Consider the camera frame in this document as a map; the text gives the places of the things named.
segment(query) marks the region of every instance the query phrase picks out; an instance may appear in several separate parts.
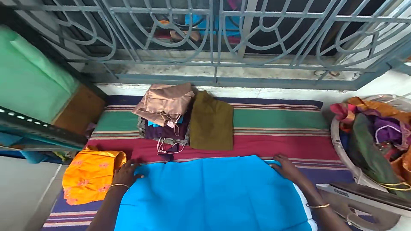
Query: purple cloth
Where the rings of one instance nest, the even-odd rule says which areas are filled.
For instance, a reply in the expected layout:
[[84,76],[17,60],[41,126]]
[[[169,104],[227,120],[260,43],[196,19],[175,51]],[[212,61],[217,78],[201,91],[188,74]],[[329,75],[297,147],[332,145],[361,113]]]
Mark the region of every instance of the purple cloth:
[[378,143],[391,141],[393,144],[401,144],[402,133],[399,123],[387,118],[377,117],[374,120],[375,137]]
[[145,120],[145,137],[147,139],[156,139],[156,138],[164,137],[164,138],[184,140],[185,134],[187,133],[188,124],[190,123],[192,109],[193,109],[193,105],[192,104],[188,105],[187,111],[184,114],[184,117],[182,119],[182,123],[177,124],[178,129],[175,128],[175,133],[178,134],[178,136],[174,133],[174,128],[171,128],[167,125],[164,127],[149,126],[148,121]]

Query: orange blouse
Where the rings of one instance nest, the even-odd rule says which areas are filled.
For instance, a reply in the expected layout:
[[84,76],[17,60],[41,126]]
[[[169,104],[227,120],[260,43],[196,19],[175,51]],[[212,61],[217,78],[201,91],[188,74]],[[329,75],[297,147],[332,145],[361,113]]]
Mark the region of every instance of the orange blouse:
[[103,200],[114,171],[124,163],[126,154],[121,151],[99,151],[88,146],[79,152],[63,176],[67,204],[80,205]]

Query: gold bangle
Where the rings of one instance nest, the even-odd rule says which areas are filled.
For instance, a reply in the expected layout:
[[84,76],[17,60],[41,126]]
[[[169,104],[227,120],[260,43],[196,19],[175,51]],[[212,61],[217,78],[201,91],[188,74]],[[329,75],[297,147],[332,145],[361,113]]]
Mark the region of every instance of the gold bangle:
[[308,203],[305,204],[305,205],[306,205],[307,207],[309,207],[309,208],[325,208],[325,207],[330,206],[330,204],[326,204],[326,205],[323,205],[323,206],[309,206]]
[[116,185],[126,186],[126,187],[127,187],[127,190],[130,189],[130,186],[125,185],[125,184],[113,184],[113,185],[110,185],[109,189],[110,189],[112,186],[116,186]]

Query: hand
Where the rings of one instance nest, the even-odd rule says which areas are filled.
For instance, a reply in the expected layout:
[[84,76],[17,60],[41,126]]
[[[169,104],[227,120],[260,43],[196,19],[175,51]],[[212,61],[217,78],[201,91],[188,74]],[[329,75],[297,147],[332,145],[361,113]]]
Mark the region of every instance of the hand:
[[278,154],[277,156],[274,156],[273,159],[280,162],[281,166],[277,164],[270,164],[270,167],[275,169],[284,178],[291,180],[294,184],[298,186],[312,185],[310,180],[303,173],[301,173],[286,156]]
[[124,184],[131,187],[137,179],[144,177],[141,174],[134,175],[134,171],[138,166],[140,166],[140,164],[132,159],[127,161],[125,164],[123,164],[123,166],[121,166],[121,168],[117,169],[114,172],[112,185]]

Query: striped bed sheet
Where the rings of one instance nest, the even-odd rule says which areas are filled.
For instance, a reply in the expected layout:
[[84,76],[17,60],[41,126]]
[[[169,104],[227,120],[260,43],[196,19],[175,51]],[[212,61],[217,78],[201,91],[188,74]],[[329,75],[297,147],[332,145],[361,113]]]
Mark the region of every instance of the striped bed sheet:
[[[315,184],[353,182],[331,143],[329,126],[321,115],[322,102],[312,100],[218,98],[234,107],[232,151],[196,150],[185,147],[174,154],[175,161],[258,155],[272,159],[287,155]],[[132,109],[139,96],[109,96],[87,145],[100,150],[124,151],[128,158],[143,163],[164,162],[157,155],[157,141],[141,139],[137,115]],[[85,230],[101,205],[96,201],[70,206],[58,197],[44,230]]]

